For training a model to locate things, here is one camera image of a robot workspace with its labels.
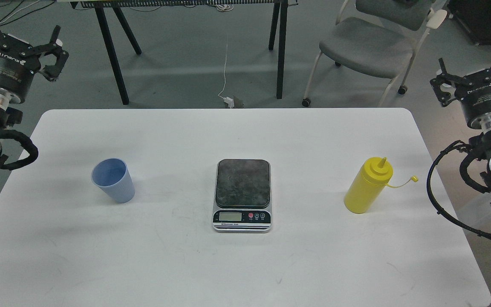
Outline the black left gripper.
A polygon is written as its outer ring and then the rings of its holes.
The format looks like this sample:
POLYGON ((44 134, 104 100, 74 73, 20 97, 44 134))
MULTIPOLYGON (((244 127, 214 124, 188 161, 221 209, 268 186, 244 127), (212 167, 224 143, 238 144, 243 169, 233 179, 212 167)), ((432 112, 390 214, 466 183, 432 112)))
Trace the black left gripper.
POLYGON ((58 39, 60 30, 61 26, 56 25, 49 43, 36 47, 16 37, 6 37, 0 30, 0 89, 12 94, 11 103, 25 102, 36 71, 50 82, 60 76, 69 57, 69 53, 63 50, 62 41, 58 39), (23 58, 21 54, 26 52, 28 57, 23 58), (41 55, 55 56, 55 64, 39 70, 41 55))

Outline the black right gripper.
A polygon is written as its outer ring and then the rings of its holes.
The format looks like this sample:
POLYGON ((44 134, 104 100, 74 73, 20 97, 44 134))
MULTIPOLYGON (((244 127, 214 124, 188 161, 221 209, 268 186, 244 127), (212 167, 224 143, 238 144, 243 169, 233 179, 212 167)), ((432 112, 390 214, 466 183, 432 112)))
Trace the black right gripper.
POLYGON ((480 130, 479 118, 491 113, 491 67, 488 72, 482 70, 465 76, 464 78, 468 82, 463 84, 463 77, 447 72, 443 58, 439 58, 438 62, 441 72, 429 83, 440 105, 446 107, 458 99, 467 126, 474 130, 480 130), (443 90, 444 84, 455 89, 454 94, 443 90))

